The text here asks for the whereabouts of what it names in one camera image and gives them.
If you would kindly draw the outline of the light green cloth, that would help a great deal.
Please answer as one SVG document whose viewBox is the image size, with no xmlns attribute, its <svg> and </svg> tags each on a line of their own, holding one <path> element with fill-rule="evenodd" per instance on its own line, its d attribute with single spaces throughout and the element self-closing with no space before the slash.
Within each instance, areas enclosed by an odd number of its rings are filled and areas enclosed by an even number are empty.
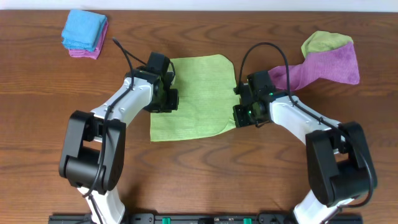
<svg viewBox="0 0 398 224">
<path fill-rule="evenodd" d="M 178 109 L 150 115 L 152 142 L 208 138 L 236 127 L 234 65 L 224 55 L 173 58 Z"/>
</svg>

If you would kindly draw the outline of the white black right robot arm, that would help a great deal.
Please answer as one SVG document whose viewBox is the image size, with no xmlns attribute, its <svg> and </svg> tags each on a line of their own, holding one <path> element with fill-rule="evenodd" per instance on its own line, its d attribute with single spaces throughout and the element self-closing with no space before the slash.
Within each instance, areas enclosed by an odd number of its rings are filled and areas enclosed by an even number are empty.
<svg viewBox="0 0 398 224">
<path fill-rule="evenodd" d="M 240 97 L 233 108 L 236 127 L 274 123 L 306 147 L 309 193 L 290 214 L 268 214 L 260 223 L 359 223 L 340 212 L 366 205 L 377 187 L 361 125 L 324 117 L 290 91 L 277 90 L 266 70 L 238 82 L 234 93 Z"/>
</svg>

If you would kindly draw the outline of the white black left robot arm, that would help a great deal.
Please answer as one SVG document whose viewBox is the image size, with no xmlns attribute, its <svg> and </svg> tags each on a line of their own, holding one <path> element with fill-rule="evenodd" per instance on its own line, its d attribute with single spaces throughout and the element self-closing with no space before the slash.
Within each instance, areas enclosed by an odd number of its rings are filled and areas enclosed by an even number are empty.
<svg viewBox="0 0 398 224">
<path fill-rule="evenodd" d="M 174 78 L 170 59 L 153 52 L 147 63 L 127 72 L 121 88 L 105 103 L 70 116 L 58 171 L 86 199 L 90 223 L 124 221 L 126 208 L 117 184 L 127 127 L 141 110 L 170 113 L 178 108 Z"/>
</svg>

